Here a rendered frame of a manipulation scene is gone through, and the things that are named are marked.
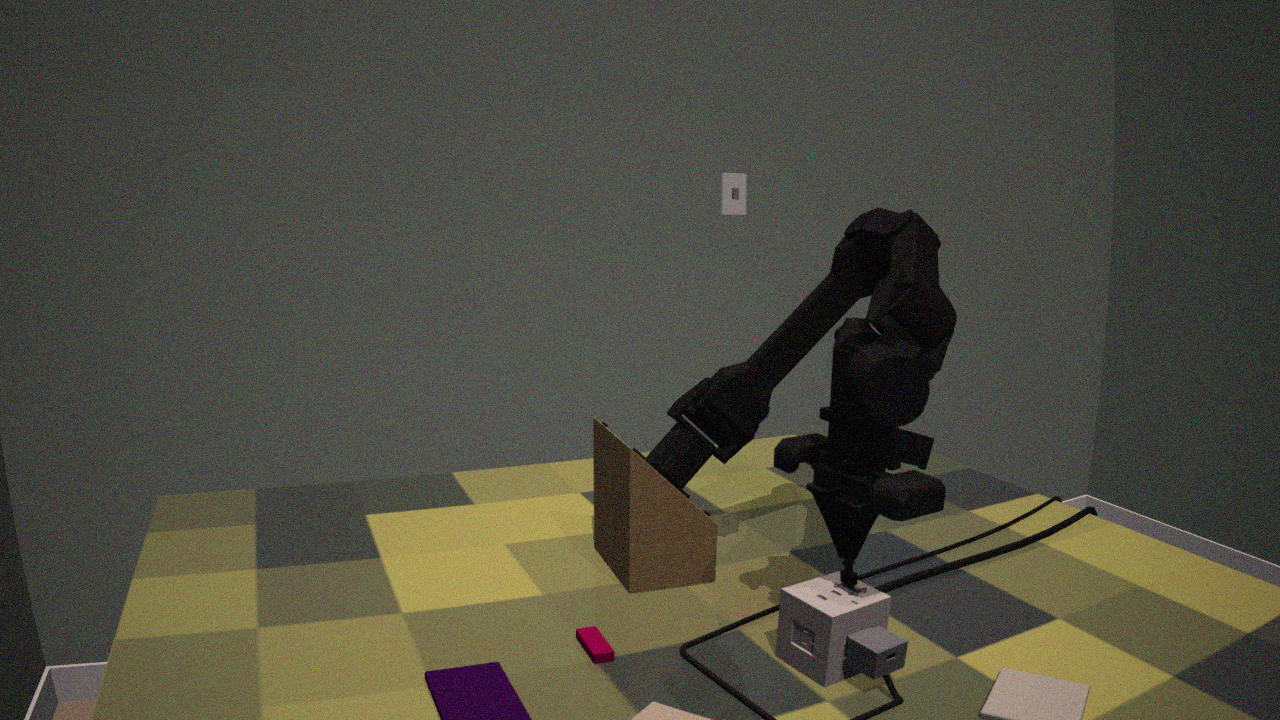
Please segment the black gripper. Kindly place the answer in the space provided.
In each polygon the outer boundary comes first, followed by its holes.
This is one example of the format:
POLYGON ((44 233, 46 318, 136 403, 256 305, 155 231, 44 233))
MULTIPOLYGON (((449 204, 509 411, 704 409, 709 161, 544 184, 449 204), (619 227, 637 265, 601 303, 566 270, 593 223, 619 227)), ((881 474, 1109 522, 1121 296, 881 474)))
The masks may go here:
POLYGON ((855 561, 876 518, 906 521, 945 509, 942 480, 916 470, 884 471, 890 427, 864 409, 833 398, 820 407, 829 421, 828 437, 819 433, 781 439, 774 468, 788 474, 800 462, 815 469, 806 484, 829 529, 838 557, 855 561))

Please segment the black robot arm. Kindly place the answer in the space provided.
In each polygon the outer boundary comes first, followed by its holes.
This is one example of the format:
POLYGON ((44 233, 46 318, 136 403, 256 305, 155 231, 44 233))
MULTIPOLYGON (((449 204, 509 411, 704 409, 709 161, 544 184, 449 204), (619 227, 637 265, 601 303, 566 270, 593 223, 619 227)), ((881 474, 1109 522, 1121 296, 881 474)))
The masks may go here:
POLYGON ((870 295, 867 318, 846 318, 835 331, 831 398, 890 427, 888 470, 901 462, 925 470, 934 438, 899 427, 924 411, 957 322, 940 287, 940 237, 918 213, 883 208, 863 213, 844 234, 824 281, 745 363, 676 400, 667 413, 675 427, 646 457, 637 454, 687 498, 684 487, 708 457, 724 464, 753 441, 774 386, 870 295))

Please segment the magenta rectangular block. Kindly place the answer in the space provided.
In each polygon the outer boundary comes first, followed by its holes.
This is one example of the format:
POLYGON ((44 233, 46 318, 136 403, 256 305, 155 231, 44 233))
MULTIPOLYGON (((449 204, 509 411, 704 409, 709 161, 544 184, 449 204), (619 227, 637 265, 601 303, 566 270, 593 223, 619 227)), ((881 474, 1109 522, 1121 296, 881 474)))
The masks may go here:
POLYGON ((577 629, 576 639, 582 646, 582 650, 588 652, 588 656, 593 659, 593 664, 614 661, 614 651, 596 626, 577 629))

